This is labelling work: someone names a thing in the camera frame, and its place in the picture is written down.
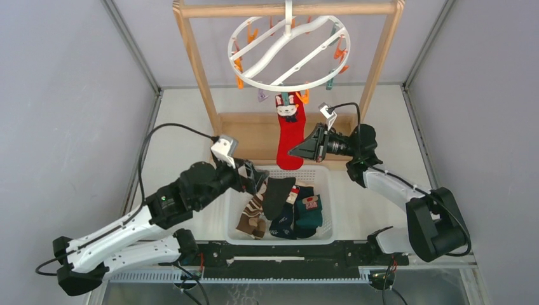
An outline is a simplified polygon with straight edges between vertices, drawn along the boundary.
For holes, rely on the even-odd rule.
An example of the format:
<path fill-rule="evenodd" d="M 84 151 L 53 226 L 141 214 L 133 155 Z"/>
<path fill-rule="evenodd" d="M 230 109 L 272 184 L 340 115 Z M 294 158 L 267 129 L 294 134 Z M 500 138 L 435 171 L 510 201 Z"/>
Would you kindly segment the black grey sock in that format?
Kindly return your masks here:
<path fill-rule="evenodd" d="M 296 178 L 268 178 L 262 207 L 268 220 L 275 220 L 286 203 L 294 204 L 297 198 Z"/>

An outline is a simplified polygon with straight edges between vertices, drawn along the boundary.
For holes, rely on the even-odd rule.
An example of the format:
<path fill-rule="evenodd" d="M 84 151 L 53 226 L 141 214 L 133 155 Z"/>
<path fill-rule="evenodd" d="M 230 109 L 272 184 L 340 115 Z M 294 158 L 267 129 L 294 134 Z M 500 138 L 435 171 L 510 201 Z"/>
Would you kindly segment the red sock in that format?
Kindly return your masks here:
<path fill-rule="evenodd" d="M 288 155 L 288 151 L 304 140 L 306 115 L 299 91 L 281 93 L 275 96 L 275 105 L 280 125 L 280 138 L 276 164 L 282 170 L 297 170 L 304 160 Z"/>

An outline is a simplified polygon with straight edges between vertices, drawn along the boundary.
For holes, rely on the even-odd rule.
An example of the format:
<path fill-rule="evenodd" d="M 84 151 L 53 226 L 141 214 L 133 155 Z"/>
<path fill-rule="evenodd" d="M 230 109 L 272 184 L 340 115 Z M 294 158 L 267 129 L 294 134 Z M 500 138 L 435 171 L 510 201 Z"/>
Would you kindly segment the brown striped sock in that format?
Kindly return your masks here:
<path fill-rule="evenodd" d="M 236 226 L 237 231 L 254 240 L 261 240 L 266 232 L 266 221 L 261 218 L 264 215 L 262 202 L 266 188 L 267 183 L 264 182 L 260 190 L 246 204 Z"/>

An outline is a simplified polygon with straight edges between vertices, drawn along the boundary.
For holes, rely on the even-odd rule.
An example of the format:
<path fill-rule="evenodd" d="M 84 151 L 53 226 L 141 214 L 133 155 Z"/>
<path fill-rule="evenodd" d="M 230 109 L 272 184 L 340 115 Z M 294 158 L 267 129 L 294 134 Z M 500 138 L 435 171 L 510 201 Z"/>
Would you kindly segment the navy sock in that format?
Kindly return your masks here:
<path fill-rule="evenodd" d="M 304 228 L 299 225 L 299 204 L 303 199 L 314 195 L 314 188 L 312 186 L 299 186 L 298 188 L 299 192 L 294 204 L 294 234 L 297 239 L 307 239 L 315 235 L 317 230 L 313 228 Z"/>

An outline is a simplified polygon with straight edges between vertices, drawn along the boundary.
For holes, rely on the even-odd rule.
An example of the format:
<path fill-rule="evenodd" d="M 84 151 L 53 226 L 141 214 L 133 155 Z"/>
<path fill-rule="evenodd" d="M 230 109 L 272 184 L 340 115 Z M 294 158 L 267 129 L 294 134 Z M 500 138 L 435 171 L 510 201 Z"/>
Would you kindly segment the dark printed sock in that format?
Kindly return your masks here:
<path fill-rule="evenodd" d="M 279 216 L 271 221 L 269 227 L 270 235 L 283 238 L 287 240 L 295 240 L 296 235 L 294 234 L 293 224 L 294 224 L 294 204 L 299 192 L 298 186 L 293 186 L 285 203 L 283 204 L 282 210 Z"/>

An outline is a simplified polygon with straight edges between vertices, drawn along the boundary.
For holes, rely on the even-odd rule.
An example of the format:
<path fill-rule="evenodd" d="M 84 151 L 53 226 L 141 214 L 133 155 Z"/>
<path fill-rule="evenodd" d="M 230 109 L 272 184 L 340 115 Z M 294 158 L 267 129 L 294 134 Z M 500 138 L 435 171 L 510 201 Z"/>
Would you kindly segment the dark green sock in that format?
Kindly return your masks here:
<path fill-rule="evenodd" d="M 316 229 L 322 226 L 324 218 L 322 215 L 322 200 L 319 195 L 297 200 L 295 202 L 298 218 L 296 224 L 305 229 Z"/>

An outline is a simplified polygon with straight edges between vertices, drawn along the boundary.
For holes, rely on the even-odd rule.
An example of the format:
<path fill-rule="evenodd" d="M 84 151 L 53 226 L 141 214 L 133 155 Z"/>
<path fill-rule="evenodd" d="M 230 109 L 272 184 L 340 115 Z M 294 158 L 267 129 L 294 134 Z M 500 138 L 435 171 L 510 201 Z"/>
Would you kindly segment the white round clip hanger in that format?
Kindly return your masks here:
<path fill-rule="evenodd" d="M 350 50 L 350 33 L 338 17 L 297 17 L 286 1 L 281 20 L 244 20 L 230 35 L 226 53 L 239 89 L 307 92 L 333 89 L 349 68 Z"/>

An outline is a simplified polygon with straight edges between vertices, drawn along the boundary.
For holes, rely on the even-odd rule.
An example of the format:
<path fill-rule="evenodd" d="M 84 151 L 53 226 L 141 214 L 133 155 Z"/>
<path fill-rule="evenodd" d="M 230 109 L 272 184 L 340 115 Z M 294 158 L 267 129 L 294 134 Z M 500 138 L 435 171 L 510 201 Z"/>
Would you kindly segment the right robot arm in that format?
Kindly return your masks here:
<path fill-rule="evenodd" d="M 442 256 L 468 255 L 471 238 L 453 193 L 445 187 L 425 191 L 383 168 L 375 153 L 377 146 L 376 132 L 370 125 L 358 125 L 350 135 L 343 135 L 318 123 L 288 154 L 317 163 L 329 154 L 350 157 L 346 163 L 350 180 L 378 193 L 405 213 L 405 228 L 390 226 L 370 235 L 374 239 L 367 247 L 371 262 L 384 264 L 396 253 L 413 254 L 425 262 Z"/>

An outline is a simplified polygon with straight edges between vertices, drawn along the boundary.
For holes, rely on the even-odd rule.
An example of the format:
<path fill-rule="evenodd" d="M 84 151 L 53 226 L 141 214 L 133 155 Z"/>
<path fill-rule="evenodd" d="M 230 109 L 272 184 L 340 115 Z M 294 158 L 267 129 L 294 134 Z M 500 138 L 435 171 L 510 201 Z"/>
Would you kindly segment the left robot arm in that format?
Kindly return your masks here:
<path fill-rule="evenodd" d="M 112 275 L 153 264 L 194 263 L 199 255 L 192 232 L 178 229 L 156 241 L 141 242 L 193 218 L 228 189 L 256 194 L 269 173 L 250 161 L 236 167 L 197 162 L 179 178 L 148 196 L 135 211 L 82 238 L 61 236 L 53 241 L 60 263 L 56 277 L 69 296 L 83 295 Z"/>

